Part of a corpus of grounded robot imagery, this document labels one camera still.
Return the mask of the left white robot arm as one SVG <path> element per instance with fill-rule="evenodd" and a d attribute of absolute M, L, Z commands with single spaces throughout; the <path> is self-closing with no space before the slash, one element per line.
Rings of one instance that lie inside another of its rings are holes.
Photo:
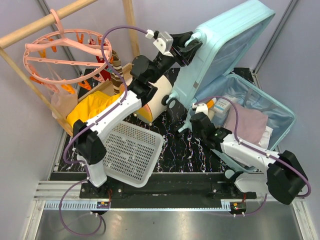
<path fill-rule="evenodd" d="M 132 81 L 125 92 L 95 117 L 73 126 L 77 158 L 85 166 L 90 192 L 97 198 L 108 193 L 108 177 L 141 188 L 148 182 L 164 140 L 158 133 L 125 122 L 125 118 L 148 104 L 156 95 L 156 82 L 174 64 L 191 63 L 201 47 L 192 32 L 150 35 L 158 54 L 132 61 Z"/>

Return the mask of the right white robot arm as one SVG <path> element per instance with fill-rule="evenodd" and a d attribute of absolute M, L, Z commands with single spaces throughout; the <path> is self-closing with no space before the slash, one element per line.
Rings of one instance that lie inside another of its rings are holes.
<path fill-rule="evenodd" d="M 239 198 L 244 193 L 270 194 L 278 202 L 290 205 L 310 184 L 294 153 L 263 149 L 223 127 L 216 128 L 203 112 L 190 119 L 192 133 L 219 156 L 230 168 L 225 177 L 228 195 Z"/>

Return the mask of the light blue ribbed suitcase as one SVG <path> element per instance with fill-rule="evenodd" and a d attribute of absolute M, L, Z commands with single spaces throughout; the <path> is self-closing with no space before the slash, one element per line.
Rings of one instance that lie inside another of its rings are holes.
<path fill-rule="evenodd" d="M 230 95 L 248 109 L 267 115 L 272 129 L 268 150 L 272 151 L 296 121 L 295 113 L 233 69 L 268 26 L 275 11 L 258 0 L 248 0 L 202 24 L 191 36 L 202 42 L 191 63 L 180 69 L 167 103 L 181 103 L 187 110 L 183 134 L 191 129 L 192 104 L 211 96 Z"/>

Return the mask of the orange capped tube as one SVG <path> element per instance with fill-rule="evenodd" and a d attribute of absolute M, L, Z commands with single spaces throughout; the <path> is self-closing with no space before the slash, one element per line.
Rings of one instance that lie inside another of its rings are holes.
<path fill-rule="evenodd" d="M 206 103 L 207 108 L 208 108 L 208 109 L 212 108 L 212 107 L 215 105 L 216 101 L 217 101 L 216 98 L 210 99 L 210 100 Z"/>

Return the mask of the pink toy washing machine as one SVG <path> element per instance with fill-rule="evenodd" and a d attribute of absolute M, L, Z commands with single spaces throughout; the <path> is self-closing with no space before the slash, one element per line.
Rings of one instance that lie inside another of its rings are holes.
<path fill-rule="evenodd" d="M 147 124 L 153 123 L 166 110 L 166 106 L 162 104 L 162 100 L 166 95 L 171 93 L 173 88 L 168 78 L 164 75 L 156 83 L 151 83 L 151 85 L 157 87 L 153 98 L 146 105 L 133 112 L 138 119 Z"/>

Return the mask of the cream cosmetic bottle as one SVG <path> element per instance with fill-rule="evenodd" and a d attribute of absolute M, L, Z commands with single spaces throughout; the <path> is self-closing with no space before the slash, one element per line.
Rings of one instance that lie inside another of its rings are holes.
<path fill-rule="evenodd" d="M 212 119 L 213 119 L 214 116 L 215 116 L 215 111 L 212 110 L 212 109 L 209 109 L 207 116 L 208 116 L 209 120 L 212 121 Z"/>

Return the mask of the white perforated plastic basket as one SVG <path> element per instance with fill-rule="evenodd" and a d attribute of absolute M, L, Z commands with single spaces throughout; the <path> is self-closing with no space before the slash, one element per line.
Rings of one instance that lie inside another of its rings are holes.
<path fill-rule="evenodd" d="M 102 163 L 107 177 L 135 188 L 144 187 L 159 159 L 161 134 L 122 121 L 107 135 Z"/>

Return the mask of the white cosmetic box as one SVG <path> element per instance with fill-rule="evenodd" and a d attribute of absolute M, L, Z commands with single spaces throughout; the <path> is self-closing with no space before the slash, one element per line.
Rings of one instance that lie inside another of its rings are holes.
<path fill-rule="evenodd" d="M 215 111 L 216 114 L 219 115 L 225 115 L 226 112 L 230 109 L 231 107 L 231 103 L 224 99 L 224 98 L 219 98 L 214 106 L 213 106 L 213 110 Z"/>

